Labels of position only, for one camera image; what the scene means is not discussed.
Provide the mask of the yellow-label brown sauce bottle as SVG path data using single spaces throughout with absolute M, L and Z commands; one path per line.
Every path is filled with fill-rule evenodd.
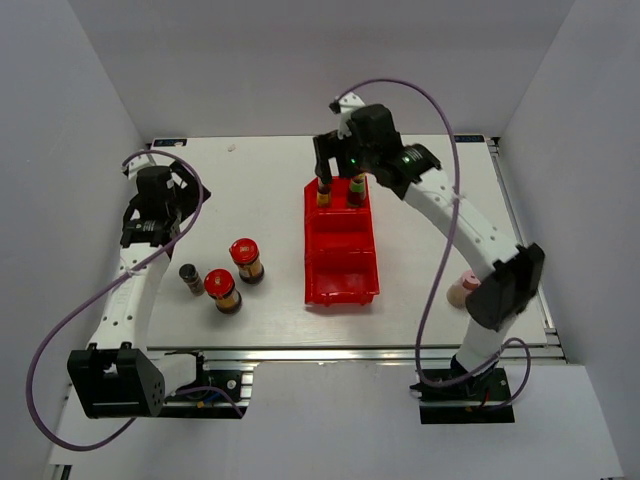
M 321 179 L 317 180 L 316 203 L 318 208 L 329 208 L 331 206 L 331 192 L 330 183 L 325 183 Z

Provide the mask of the aluminium rail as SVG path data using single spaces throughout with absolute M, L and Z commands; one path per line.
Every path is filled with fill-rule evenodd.
M 486 143 L 516 238 L 522 245 L 529 245 L 532 240 L 526 232 L 520 200 L 516 192 L 516 185 L 501 155 L 500 138 L 489 137 Z M 536 296 L 529 302 L 529 305 L 535 307 L 535 311 L 541 315 L 546 337 L 546 347 L 557 350 L 559 353 L 558 357 L 554 357 L 554 361 L 566 363 L 567 357 L 555 321 L 550 312 L 542 283 L 539 284 Z
M 566 362 L 563 350 L 559 345 L 533 346 L 530 348 L 534 361 Z M 453 348 L 426 348 L 421 351 L 421 360 L 444 361 L 448 363 L 454 355 Z M 350 360 L 381 360 L 381 361 L 412 361 L 412 348 L 363 348 L 363 349 L 205 349 L 205 357 L 212 361 L 350 361 Z M 159 358 L 163 354 L 179 352 L 178 350 L 148 351 L 150 358 Z M 502 360 L 525 360 L 522 347 L 509 347 L 502 356 Z

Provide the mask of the blue corner label left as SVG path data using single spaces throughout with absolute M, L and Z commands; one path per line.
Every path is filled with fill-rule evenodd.
M 186 138 L 161 138 L 155 139 L 152 143 L 154 148 L 184 147 L 186 145 Z

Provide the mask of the aluminium right side rail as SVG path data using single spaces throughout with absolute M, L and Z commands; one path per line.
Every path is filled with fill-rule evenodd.
M 520 200 L 516 192 L 516 185 L 501 155 L 500 138 L 489 137 L 486 143 L 516 238 L 522 245 L 529 245 L 532 240 L 526 232 Z M 566 363 L 567 357 L 555 321 L 550 312 L 542 283 L 539 284 L 536 296 L 529 302 L 529 305 L 535 307 L 535 311 L 541 315 L 546 337 L 546 347 L 557 350 L 559 353 L 558 357 L 554 357 L 554 361 Z

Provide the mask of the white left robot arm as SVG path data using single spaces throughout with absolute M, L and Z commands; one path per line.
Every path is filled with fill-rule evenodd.
M 80 404 L 93 419 L 156 417 L 179 389 L 199 399 L 211 387 L 200 354 L 147 355 L 151 314 L 174 246 L 210 193 L 178 159 L 169 165 L 129 160 L 125 171 L 136 193 L 123 218 L 115 283 L 88 345 L 67 361 Z

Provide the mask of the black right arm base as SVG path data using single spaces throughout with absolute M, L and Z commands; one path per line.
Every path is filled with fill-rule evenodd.
M 418 400 L 422 425 L 513 424 L 511 391 L 505 370 L 493 368 L 478 378 L 447 388 L 418 381 L 409 387 Z

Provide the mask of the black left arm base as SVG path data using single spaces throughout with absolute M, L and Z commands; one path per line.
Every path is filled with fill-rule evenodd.
M 165 397 L 160 418 L 240 420 L 251 398 L 254 365 L 196 357 L 195 380 Z

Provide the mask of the aluminium front rail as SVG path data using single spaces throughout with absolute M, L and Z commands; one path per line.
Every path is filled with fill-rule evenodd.
M 530 348 L 534 361 L 566 362 L 563 350 L 559 345 L 533 346 Z M 444 361 L 448 363 L 454 355 L 453 348 L 426 348 L 421 351 L 421 360 Z M 412 348 L 363 348 L 363 349 L 205 349 L 205 357 L 212 361 L 350 361 L 350 360 L 381 360 L 381 361 L 412 361 Z M 150 358 L 159 358 L 163 354 L 179 352 L 178 350 L 148 351 Z M 502 360 L 525 360 L 522 347 L 509 347 L 502 356 Z

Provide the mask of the pink-lidded spice jar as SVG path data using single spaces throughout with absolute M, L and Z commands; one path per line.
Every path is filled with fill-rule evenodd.
M 481 285 L 472 270 L 464 272 L 447 290 L 446 298 L 456 309 L 466 308 L 467 297 Z

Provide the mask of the small dark pepper shaker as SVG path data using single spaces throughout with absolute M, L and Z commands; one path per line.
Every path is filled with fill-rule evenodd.
M 196 267 L 191 263 L 183 264 L 179 268 L 179 277 L 189 288 L 194 296 L 200 296 L 205 292 L 204 283 Z

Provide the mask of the red-lidded brown sauce jar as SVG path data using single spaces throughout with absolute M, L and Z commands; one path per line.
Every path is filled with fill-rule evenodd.
M 257 284 L 264 277 L 257 243 L 250 238 L 240 238 L 229 248 L 231 258 L 238 268 L 240 279 L 247 284 Z

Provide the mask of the green-label red sauce bottle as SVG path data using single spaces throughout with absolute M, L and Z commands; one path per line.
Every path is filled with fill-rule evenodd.
M 351 208 L 359 208 L 364 204 L 366 195 L 366 176 L 359 174 L 352 177 L 348 187 L 346 205 Z

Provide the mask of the blue corner label right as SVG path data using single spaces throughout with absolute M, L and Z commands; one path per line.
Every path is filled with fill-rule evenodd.
M 486 140 L 483 135 L 455 135 L 454 140 L 456 143 L 485 143 Z

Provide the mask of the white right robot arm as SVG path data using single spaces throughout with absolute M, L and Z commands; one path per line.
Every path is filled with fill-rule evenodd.
M 502 234 L 460 195 L 460 180 L 448 178 L 429 149 L 403 143 L 387 107 L 336 100 L 330 109 L 339 117 L 338 128 L 313 139 L 321 193 L 330 190 L 331 160 L 342 178 L 373 176 L 445 235 L 445 249 L 457 250 L 479 279 L 466 300 L 471 319 L 447 377 L 420 378 L 430 388 L 452 387 L 463 398 L 477 397 L 488 385 L 486 371 L 511 342 L 511 325 L 537 293 L 544 251 Z

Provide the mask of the red plastic divided bin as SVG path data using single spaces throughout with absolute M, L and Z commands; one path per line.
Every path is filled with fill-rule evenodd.
M 320 207 L 317 184 L 304 187 L 304 301 L 367 305 L 380 293 L 371 203 L 348 206 L 350 181 L 334 177 L 331 203 Z

